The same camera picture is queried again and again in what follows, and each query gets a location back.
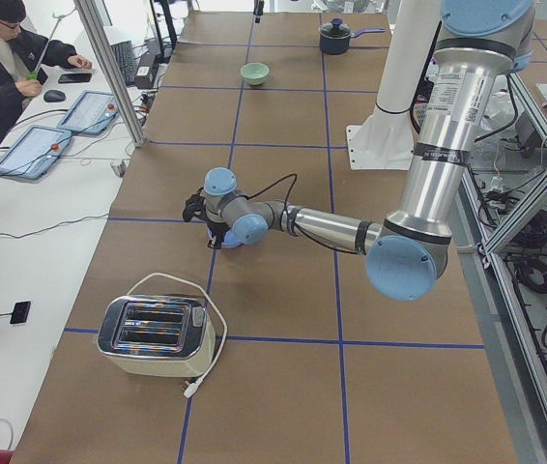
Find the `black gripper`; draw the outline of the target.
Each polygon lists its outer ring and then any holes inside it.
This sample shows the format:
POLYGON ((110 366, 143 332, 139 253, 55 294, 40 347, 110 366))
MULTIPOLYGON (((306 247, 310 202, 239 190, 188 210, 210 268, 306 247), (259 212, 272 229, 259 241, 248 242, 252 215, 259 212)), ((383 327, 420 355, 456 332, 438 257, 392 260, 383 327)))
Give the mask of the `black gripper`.
POLYGON ((222 237, 228 232, 228 225, 208 219, 207 227, 211 235, 210 248, 222 248, 222 237))

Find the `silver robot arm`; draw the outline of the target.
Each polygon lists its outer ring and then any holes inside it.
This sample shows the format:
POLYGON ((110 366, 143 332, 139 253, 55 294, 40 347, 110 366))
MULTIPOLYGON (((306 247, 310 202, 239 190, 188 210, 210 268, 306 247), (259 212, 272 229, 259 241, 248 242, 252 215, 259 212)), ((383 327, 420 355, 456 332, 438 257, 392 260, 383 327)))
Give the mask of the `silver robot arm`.
POLYGON ((287 201, 254 202, 231 170, 217 167, 204 182, 211 248, 221 247, 226 235, 252 245, 275 229, 365 256, 371 284, 393 300, 432 290, 446 269, 447 216, 494 81, 529 62, 534 3, 444 1, 438 15, 438 73, 398 209, 377 224, 287 201))

